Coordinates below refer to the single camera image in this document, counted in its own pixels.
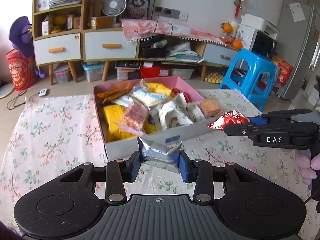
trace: white wall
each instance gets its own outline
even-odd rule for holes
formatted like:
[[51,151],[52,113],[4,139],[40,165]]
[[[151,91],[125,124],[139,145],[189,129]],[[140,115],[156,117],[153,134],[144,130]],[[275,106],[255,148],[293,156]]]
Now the white wall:
[[[246,0],[241,13],[247,5],[255,5],[259,16],[277,25],[283,0]],[[8,74],[5,54],[12,48],[8,33],[12,22],[20,16],[28,16],[31,21],[32,0],[0,0],[0,77]],[[156,0],[155,6],[177,9],[189,13],[188,21],[181,24],[192,25],[208,32],[219,34],[222,22],[234,19],[234,0]]]
[[12,49],[9,30],[12,23],[21,16],[32,22],[32,0],[0,0],[0,77],[10,75],[5,54]]

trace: pink cardboard box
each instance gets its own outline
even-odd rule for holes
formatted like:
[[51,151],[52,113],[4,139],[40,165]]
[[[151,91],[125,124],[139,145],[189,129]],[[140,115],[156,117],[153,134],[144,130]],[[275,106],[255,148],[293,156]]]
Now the pink cardboard box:
[[[157,78],[146,78],[144,79],[147,83],[162,83],[168,88],[178,88],[180,90],[185,91],[188,94],[190,101],[199,101],[203,100],[204,98],[196,92],[192,87],[190,87],[184,80],[180,77],[157,77]],[[125,90],[128,88],[132,88],[135,84],[140,82],[140,79],[135,80],[127,80],[127,81],[120,81],[120,82],[104,82],[101,85],[94,85],[93,86],[93,95],[94,95],[94,102],[96,106],[96,114],[99,121],[99,128],[101,131],[101,136],[103,143],[105,145],[105,150],[107,153],[107,158],[109,161],[116,160],[116,159],[126,159],[131,156],[131,154],[138,150],[138,143],[136,138],[128,138],[124,140],[119,140],[115,142],[105,142],[105,134],[103,132],[104,127],[102,124],[102,118],[98,114],[97,110],[97,93],[102,93],[112,88],[117,88],[120,90]],[[156,133],[150,133],[143,135],[143,138],[146,138],[151,141],[155,141],[157,143],[161,143],[163,145],[170,145],[174,144],[175,142],[187,140],[193,138],[195,136],[199,136],[210,132],[211,130],[207,127],[209,122],[216,120],[218,117],[212,117],[206,119],[204,121],[196,122],[192,125],[188,126],[180,126],[171,129],[167,129],[164,131],[159,131]]]

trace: remote control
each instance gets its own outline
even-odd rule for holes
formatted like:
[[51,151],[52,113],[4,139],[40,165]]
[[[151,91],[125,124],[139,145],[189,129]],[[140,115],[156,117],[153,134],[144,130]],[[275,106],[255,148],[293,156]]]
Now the remote control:
[[44,97],[46,94],[47,94],[47,89],[46,88],[45,89],[41,89],[40,93],[39,93],[39,96],[40,97]]

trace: pink wrapped snack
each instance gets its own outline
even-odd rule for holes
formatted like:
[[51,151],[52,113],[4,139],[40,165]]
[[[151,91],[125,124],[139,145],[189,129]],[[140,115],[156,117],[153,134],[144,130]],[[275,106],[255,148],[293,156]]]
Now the pink wrapped snack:
[[143,125],[148,116],[148,108],[138,101],[133,101],[124,111],[119,127],[124,131],[141,136],[144,134]]

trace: orange drawer handle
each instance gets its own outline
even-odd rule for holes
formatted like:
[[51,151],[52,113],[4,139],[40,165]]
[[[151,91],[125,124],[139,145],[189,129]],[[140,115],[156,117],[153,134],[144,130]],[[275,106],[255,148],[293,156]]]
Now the orange drawer handle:
[[226,59],[226,60],[231,60],[231,57],[225,56],[225,55],[220,55],[221,58]]
[[104,49],[119,49],[121,44],[102,44]]
[[64,51],[64,47],[48,49],[49,53],[58,53],[58,52],[63,52],[63,51]]

